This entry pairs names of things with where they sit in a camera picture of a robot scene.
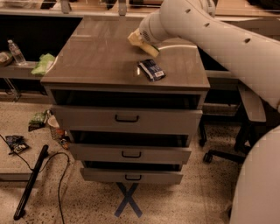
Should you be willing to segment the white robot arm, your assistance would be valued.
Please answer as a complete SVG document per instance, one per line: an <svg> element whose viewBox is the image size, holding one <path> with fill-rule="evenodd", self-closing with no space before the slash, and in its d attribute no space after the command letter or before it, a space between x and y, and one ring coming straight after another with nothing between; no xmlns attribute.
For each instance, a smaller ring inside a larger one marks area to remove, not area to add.
<svg viewBox="0 0 280 224"><path fill-rule="evenodd" d="M164 0L139 25L147 43L193 42L273 109L280 103L280 44L209 15L208 0ZM280 126L247 155L234 192L229 224L280 224Z"/></svg>

